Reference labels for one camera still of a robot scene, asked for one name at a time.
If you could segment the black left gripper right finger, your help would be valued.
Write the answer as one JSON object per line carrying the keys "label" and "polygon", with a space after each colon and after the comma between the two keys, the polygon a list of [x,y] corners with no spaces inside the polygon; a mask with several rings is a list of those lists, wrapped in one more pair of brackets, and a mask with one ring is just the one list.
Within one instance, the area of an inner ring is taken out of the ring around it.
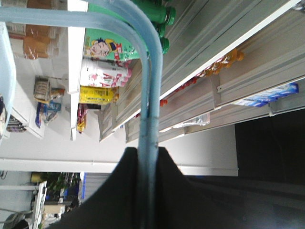
{"label": "black left gripper right finger", "polygon": [[188,177],[160,147],[155,220],[159,229],[302,229],[305,188],[239,177]]}

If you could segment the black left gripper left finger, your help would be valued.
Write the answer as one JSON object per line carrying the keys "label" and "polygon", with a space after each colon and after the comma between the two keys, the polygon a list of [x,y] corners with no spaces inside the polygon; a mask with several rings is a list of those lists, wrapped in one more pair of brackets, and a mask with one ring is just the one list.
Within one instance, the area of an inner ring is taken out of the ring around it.
{"label": "black left gripper left finger", "polygon": [[138,150],[125,149],[107,180],[80,207],[50,229],[140,229]]}

